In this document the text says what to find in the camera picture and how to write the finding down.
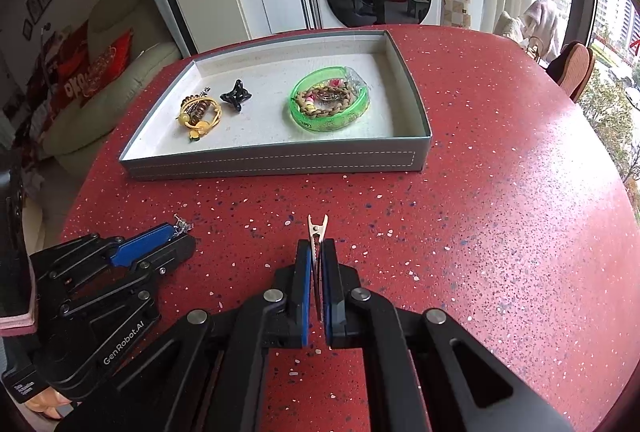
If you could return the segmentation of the person's left hand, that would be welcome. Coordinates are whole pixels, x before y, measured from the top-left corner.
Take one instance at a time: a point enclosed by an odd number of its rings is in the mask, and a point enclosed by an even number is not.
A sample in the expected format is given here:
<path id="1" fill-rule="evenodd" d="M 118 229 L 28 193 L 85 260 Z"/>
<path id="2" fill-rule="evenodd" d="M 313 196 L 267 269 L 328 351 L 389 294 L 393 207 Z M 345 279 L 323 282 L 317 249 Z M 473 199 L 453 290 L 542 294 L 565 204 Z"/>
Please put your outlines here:
<path id="1" fill-rule="evenodd" d="M 53 388 L 48 388 L 26 400 L 25 406 L 38 415 L 54 421 L 63 418 L 60 409 L 72 404 L 72 401 Z"/>

